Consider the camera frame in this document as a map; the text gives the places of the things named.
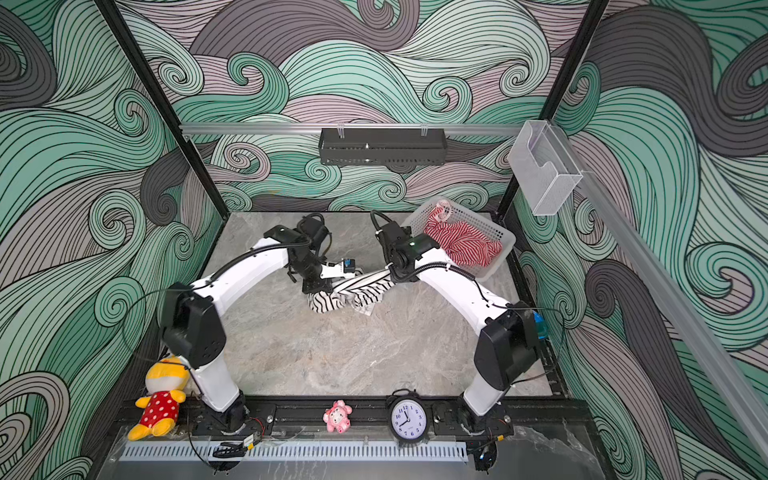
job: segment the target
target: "clock hands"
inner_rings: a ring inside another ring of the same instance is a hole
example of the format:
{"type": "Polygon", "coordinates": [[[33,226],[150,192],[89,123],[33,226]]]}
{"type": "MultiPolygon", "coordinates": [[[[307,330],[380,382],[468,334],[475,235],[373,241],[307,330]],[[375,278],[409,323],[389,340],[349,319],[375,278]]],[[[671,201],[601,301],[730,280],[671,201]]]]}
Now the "clock hands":
{"type": "Polygon", "coordinates": [[[408,417],[408,412],[406,411],[406,409],[403,409],[403,410],[402,410],[402,412],[405,414],[405,416],[406,416],[406,420],[405,420],[403,423],[401,423],[400,425],[398,425],[398,426],[401,426],[401,427],[402,427],[403,425],[405,425],[406,423],[408,423],[408,422],[410,422],[410,421],[411,421],[411,418],[410,418],[410,417],[408,417]]]}

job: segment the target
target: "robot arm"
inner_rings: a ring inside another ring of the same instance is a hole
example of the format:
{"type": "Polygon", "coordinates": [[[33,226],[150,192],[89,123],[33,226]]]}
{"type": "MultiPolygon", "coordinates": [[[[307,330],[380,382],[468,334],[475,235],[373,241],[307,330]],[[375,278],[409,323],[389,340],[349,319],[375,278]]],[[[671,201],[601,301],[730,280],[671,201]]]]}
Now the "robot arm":
{"type": "Polygon", "coordinates": [[[243,395],[221,355],[227,342],[222,315],[264,277],[285,266],[290,268],[289,275],[298,273],[303,278],[304,293],[333,291],[331,278],[348,276],[350,268],[354,275],[354,260],[330,266],[318,257],[317,251],[328,234],[324,222],[311,215],[304,217],[296,229],[278,225],[267,231],[250,252],[212,275],[190,286],[178,283],[166,292],[161,338],[189,367],[222,432],[236,432],[245,419],[243,395]]]}
{"type": "Polygon", "coordinates": [[[411,236],[385,215],[371,214],[377,228],[392,281],[421,280],[443,295],[478,335],[477,374],[463,394],[471,413],[465,424],[482,426],[482,417],[505,394],[511,383],[538,358],[535,314],[523,302],[509,303],[479,285],[469,272],[457,267],[427,234],[411,236]],[[374,216],[388,221],[378,228],[374,216]]]}
{"type": "MultiPolygon", "coordinates": [[[[415,267],[436,262],[453,264],[442,248],[432,248],[422,254],[421,260],[415,262],[415,267]]],[[[485,328],[485,319],[496,318],[507,312],[506,308],[494,306],[506,306],[506,299],[450,270],[432,268],[421,272],[418,277],[443,295],[464,316],[475,335],[480,335],[485,328]]]]}

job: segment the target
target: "metal rail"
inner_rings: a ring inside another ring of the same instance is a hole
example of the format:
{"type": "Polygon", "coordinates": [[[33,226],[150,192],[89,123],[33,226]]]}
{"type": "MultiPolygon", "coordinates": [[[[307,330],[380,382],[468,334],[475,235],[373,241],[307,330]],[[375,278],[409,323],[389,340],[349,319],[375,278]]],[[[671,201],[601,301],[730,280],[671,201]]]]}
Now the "metal rail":
{"type": "Polygon", "coordinates": [[[446,135],[513,137],[522,124],[310,124],[280,122],[197,122],[181,124],[184,136],[192,135],[320,135],[324,128],[441,128],[446,135]]]}

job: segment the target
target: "pink plush figure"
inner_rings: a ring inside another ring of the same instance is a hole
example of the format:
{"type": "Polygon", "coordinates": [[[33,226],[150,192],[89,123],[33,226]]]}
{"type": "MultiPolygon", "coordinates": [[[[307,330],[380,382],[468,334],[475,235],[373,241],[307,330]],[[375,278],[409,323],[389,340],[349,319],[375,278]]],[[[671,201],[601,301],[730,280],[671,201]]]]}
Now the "pink plush figure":
{"type": "Polygon", "coordinates": [[[344,433],[349,430],[349,419],[347,415],[352,413],[352,407],[344,405],[343,400],[333,403],[333,407],[330,410],[326,410],[323,415],[323,421],[326,423],[326,428],[329,432],[338,430],[339,433],[344,433]]]}

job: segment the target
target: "white plastic basket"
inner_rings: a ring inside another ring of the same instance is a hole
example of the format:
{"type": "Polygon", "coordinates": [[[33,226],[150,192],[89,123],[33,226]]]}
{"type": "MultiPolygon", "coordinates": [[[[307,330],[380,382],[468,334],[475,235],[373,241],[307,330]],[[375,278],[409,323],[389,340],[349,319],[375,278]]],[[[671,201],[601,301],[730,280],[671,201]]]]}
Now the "white plastic basket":
{"type": "Polygon", "coordinates": [[[482,217],[480,214],[476,214],[472,210],[462,207],[456,202],[452,202],[444,197],[432,197],[427,200],[421,207],[413,212],[406,221],[402,224],[411,227],[411,235],[414,237],[420,233],[424,233],[424,227],[429,219],[429,214],[435,209],[439,200],[447,200],[450,202],[452,210],[451,216],[446,220],[446,223],[456,223],[465,221],[474,228],[483,232],[483,234],[489,240],[498,240],[502,243],[502,251],[497,255],[495,259],[491,261],[488,266],[466,266],[459,265],[462,269],[467,270],[474,275],[478,281],[487,280],[495,271],[499,265],[502,265],[511,252],[512,247],[515,245],[515,235],[509,230],[502,228],[500,225],[493,223],[490,219],[482,217]]]}

